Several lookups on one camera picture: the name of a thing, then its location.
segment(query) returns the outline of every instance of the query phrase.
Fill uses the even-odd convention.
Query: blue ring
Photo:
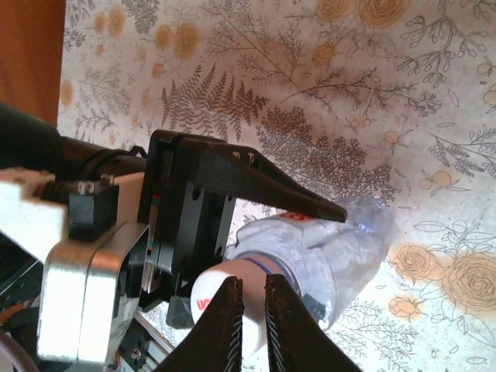
[[[245,261],[248,261],[248,262],[251,262],[252,264],[254,265],[257,265],[260,269],[262,269],[265,274],[267,275],[271,275],[272,274],[272,270],[269,269],[267,266],[265,266],[263,263],[261,263],[260,261],[258,260],[254,260],[253,258],[249,258],[249,257],[246,257],[246,258],[242,258],[242,260],[245,260]]]

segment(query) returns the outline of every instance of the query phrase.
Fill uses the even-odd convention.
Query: floral wallpaper
[[[365,371],[493,371],[494,63],[495,0],[67,0],[58,127],[215,136],[327,198],[379,197],[398,234],[329,337]],[[238,201],[232,233],[275,212]],[[166,311],[146,317],[177,344]]]

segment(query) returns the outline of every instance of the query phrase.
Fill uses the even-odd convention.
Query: black cable
[[[18,372],[40,372],[28,353],[2,329],[0,329],[0,353],[7,357]]]

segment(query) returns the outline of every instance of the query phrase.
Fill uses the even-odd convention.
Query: screw
[[[91,195],[95,192],[95,184],[90,181],[79,181],[77,183],[77,192],[79,195]]]
[[[101,186],[110,187],[110,186],[113,186],[114,183],[115,183],[115,177],[113,176],[113,174],[102,174],[100,176],[100,185]]]
[[[131,359],[133,360],[141,359],[141,352],[138,349],[134,349],[133,352],[131,353]]]

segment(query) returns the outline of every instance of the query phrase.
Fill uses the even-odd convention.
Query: clear plastic bottle
[[[348,211],[346,223],[288,212],[239,229],[236,244],[226,249],[225,262],[207,270],[210,274],[205,272],[195,282],[191,296],[194,318],[200,315],[194,300],[204,297],[205,290],[215,293],[214,288],[219,287],[224,277],[241,277],[246,292],[243,300],[251,309],[246,321],[258,325],[254,331],[247,330],[257,334],[254,338],[258,337],[258,341],[250,343],[250,349],[256,351],[265,337],[261,315],[264,278],[266,274],[281,272],[321,329],[329,329],[374,278],[388,254],[394,233],[393,213],[378,200],[348,198],[338,204]]]

